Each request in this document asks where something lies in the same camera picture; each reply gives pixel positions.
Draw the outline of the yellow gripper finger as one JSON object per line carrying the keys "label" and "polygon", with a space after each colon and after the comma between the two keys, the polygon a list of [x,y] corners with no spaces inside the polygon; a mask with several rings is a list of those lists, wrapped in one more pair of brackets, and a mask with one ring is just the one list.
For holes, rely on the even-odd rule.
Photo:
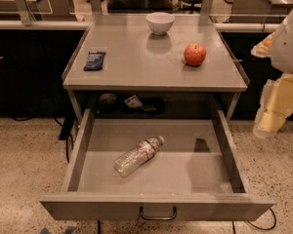
{"label": "yellow gripper finger", "polygon": [[263,88],[253,134],[274,137],[292,114],[293,74],[283,73],[276,81],[269,79]]}
{"label": "yellow gripper finger", "polygon": [[257,58],[269,58],[271,56],[273,34],[268,35],[263,41],[254,46],[251,55]]}

